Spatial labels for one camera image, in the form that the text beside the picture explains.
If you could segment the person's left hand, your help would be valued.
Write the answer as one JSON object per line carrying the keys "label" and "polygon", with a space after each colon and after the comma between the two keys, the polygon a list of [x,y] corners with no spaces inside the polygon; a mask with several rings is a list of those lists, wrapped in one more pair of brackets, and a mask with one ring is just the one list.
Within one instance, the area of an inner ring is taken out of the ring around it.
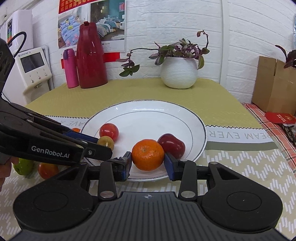
{"label": "person's left hand", "polygon": [[0,191],[2,190],[2,186],[5,182],[5,179],[11,174],[11,166],[12,164],[17,165],[19,163],[19,158],[10,157],[5,164],[1,164],[0,167]]}

